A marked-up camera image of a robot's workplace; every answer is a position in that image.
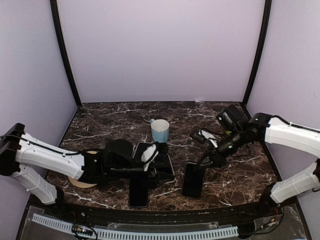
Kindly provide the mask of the pink phone case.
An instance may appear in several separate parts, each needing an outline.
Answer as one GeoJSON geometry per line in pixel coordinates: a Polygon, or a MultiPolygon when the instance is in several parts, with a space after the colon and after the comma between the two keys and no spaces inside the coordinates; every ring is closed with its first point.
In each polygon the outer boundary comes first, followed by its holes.
{"type": "Polygon", "coordinates": [[[176,181],[176,175],[175,175],[175,171],[174,171],[174,182],[176,181]]]}

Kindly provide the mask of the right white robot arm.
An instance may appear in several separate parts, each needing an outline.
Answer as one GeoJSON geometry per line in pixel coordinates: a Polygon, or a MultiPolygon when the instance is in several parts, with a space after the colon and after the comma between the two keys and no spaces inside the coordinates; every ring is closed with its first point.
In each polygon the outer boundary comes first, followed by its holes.
{"type": "MultiPolygon", "coordinates": [[[[240,147],[254,142],[265,142],[297,149],[320,157],[320,132],[317,129],[293,124],[278,115],[257,113],[251,119],[225,110],[217,117],[229,133],[218,143],[207,147],[196,164],[196,169],[222,167],[226,158],[240,147]]],[[[294,176],[268,185],[255,205],[255,213],[266,217],[275,206],[287,199],[320,187],[320,161],[294,176]]]]}

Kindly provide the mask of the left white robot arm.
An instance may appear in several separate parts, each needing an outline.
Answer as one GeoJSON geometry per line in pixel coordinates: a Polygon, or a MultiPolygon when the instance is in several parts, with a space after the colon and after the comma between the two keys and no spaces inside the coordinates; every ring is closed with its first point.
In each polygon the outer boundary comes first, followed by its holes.
{"type": "Polygon", "coordinates": [[[128,205],[148,206],[149,190],[173,182],[175,174],[166,143],[155,142],[134,149],[124,139],[106,143],[103,149],[69,151],[42,142],[16,123],[0,137],[0,174],[16,179],[60,218],[67,218],[70,206],[64,192],[44,180],[32,167],[38,166],[68,176],[84,185],[129,181],[128,205]]]}

